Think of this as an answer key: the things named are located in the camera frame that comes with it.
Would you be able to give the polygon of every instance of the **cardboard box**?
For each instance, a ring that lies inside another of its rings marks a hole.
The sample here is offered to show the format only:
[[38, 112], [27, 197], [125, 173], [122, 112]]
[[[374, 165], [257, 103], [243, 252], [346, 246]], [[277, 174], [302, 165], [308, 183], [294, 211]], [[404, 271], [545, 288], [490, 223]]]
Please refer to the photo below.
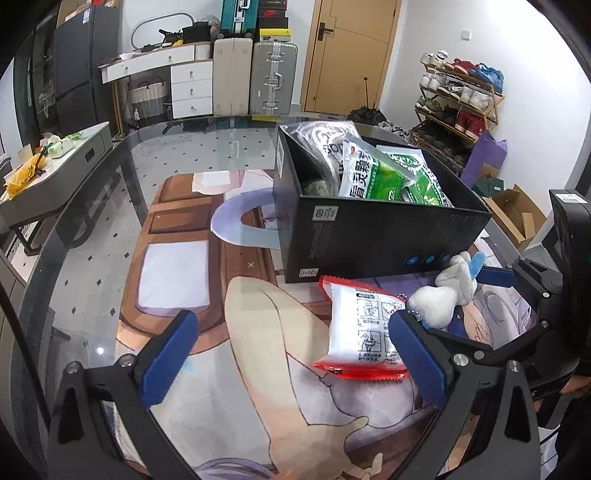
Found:
[[518, 185], [484, 201], [519, 253], [524, 252], [546, 221], [546, 215]]
[[[413, 148], [386, 130], [357, 127], [372, 145]], [[435, 156], [424, 150], [423, 155], [455, 208], [303, 195], [300, 184], [318, 174], [279, 129], [273, 195], [285, 281], [440, 270], [452, 255], [467, 250], [491, 213]]]

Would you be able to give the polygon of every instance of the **glass table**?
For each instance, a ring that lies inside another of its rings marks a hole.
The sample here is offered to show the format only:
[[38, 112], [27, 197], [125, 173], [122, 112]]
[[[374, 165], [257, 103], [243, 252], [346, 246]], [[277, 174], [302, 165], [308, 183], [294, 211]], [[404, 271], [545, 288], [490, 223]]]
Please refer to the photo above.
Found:
[[[190, 309], [199, 339], [151, 410], [202, 478], [387, 478], [434, 409], [411, 380], [352, 382], [312, 367], [326, 354], [331, 305], [316, 284], [284, 281], [270, 195], [276, 131], [250, 117], [207, 118], [125, 138], [60, 215], [19, 320], [52, 408], [69, 362], [111, 365]], [[256, 208], [244, 200], [253, 194]], [[223, 224], [264, 230], [261, 244], [221, 240]], [[486, 232], [477, 249], [501, 266]], [[364, 281], [410, 295], [433, 279]], [[534, 322], [515, 291], [479, 286], [450, 331], [498, 347]], [[16, 349], [11, 402], [17, 441], [43, 470], [47, 433]], [[128, 462], [146, 472], [116, 410], [105, 409]]]

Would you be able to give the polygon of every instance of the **teal suitcase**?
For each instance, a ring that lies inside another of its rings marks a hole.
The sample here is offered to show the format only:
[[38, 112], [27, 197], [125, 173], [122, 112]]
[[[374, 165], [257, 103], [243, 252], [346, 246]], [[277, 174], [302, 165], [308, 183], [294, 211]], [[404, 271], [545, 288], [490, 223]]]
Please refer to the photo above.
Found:
[[218, 38], [253, 38], [259, 0], [223, 0], [222, 25]]

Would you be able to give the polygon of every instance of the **door handle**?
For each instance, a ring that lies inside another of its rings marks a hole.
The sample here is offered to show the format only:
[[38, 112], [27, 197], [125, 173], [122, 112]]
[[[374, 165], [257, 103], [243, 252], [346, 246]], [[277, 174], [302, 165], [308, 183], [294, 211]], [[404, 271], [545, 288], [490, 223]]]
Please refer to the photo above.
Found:
[[326, 24], [324, 22], [321, 22], [320, 28], [318, 29], [318, 41], [324, 40], [324, 32], [334, 33], [335, 31], [331, 30], [330, 28], [326, 28]]

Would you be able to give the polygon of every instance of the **white plush toy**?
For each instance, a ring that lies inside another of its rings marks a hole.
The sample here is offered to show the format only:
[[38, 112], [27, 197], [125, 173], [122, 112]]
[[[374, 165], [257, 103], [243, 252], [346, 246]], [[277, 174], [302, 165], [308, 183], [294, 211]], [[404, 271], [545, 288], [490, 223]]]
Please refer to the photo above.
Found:
[[476, 291], [476, 276], [485, 256], [478, 252], [470, 258], [462, 252], [450, 260], [450, 266], [436, 278], [437, 287], [419, 288], [407, 301], [409, 310], [418, 313], [425, 328], [442, 329], [452, 321], [457, 305], [468, 305]]

